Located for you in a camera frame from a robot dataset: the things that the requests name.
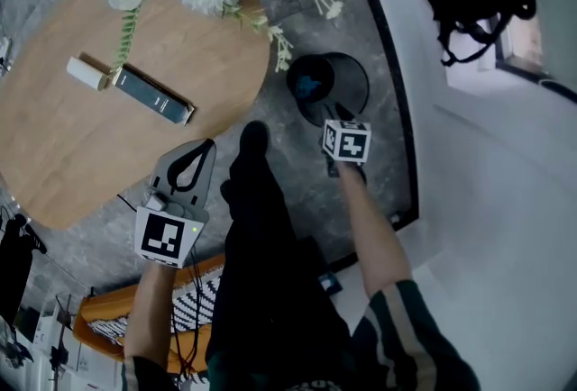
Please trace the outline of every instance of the wooden table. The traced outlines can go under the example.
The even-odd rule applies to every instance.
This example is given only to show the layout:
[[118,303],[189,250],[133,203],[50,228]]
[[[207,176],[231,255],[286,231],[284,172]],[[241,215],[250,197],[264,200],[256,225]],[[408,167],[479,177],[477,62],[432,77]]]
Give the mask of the wooden table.
[[[258,0],[244,6],[261,8]],[[66,66],[81,55],[110,66],[122,16],[105,0],[60,0],[0,91],[0,173],[47,227],[70,227],[150,175],[162,154],[227,130],[265,77],[270,45],[250,26],[194,14],[178,0],[147,0],[128,62],[197,110],[187,126],[175,125],[113,86],[97,92]]]

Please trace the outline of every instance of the white cylinder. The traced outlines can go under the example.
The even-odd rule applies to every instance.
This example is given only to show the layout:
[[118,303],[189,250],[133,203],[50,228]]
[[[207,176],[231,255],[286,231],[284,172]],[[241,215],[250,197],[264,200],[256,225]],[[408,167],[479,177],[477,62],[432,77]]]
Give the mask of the white cylinder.
[[70,58],[66,70],[72,77],[77,78],[80,82],[83,82],[98,91],[105,87],[106,80],[108,79],[106,74],[103,74],[98,69],[95,69],[84,61],[74,57]]

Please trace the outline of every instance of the forearm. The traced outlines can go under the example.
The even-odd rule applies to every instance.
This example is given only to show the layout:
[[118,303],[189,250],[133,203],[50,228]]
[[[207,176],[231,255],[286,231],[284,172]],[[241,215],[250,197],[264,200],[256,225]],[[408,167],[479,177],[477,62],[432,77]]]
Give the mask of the forearm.
[[372,297],[386,286],[411,279],[410,266],[395,231],[372,200],[359,173],[340,162],[337,166],[364,287]]
[[148,264],[136,290],[126,328],[126,358],[146,358],[167,367],[175,276],[176,269],[157,263]]

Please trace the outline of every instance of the white cube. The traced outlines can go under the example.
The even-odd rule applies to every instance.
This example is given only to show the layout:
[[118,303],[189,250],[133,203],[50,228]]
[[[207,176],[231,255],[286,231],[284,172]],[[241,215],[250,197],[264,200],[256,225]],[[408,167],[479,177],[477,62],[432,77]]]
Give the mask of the white cube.
[[141,257],[173,268],[184,268],[204,224],[165,212],[138,207],[134,251]]
[[325,121],[323,150],[334,160],[363,164],[369,158],[369,123]]

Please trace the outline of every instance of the gray floor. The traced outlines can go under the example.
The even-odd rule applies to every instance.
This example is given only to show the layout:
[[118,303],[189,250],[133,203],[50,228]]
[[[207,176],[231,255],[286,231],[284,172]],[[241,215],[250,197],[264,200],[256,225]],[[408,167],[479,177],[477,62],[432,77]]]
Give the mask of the gray floor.
[[[0,0],[2,33],[14,40],[12,59],[55,1]],[[357,58],[366,68],[371,100],[363,119],[371,122],[374,130],[371,158],[365,168],[369,185],[385,214],[406,211],[411,197],[398,104],[366,0],[346,0],[343,15],[331,22],[319,18],[311,0],[262,2],[271,20],[280,22],[295,44],[297,56],[341,51]],[[302,119],[286,88],[285,76],[275,74],[273,65],[271,62],[251,113],[216,139],[218,156],[206,205],[211,221],[197,244],[199,258],[215,255],[224,248],[230,217],[218,187],[227,178],[243,125],[251,119],[261,119],[270,126],[269,160],[285,192],[297,234],[315,236],[329,261],[353,251],[337,184],[326,177],[325,161],[318,153],[319,130]],[[144,189],[141,182],[123,194],[137,205]],[[10,203],[6,188],[0,192]],[[15,210],[15,203],[10,206]],[[71,292],[77,303],[92,286],[101,292],[135,281],[144,261],[133,253],[133,220],[133,212],[120,200],[114,200],[66,232],[32,223],[49,252],[48,256],[35,252],[23,303],[38,308],[46,296],[58,292]]]

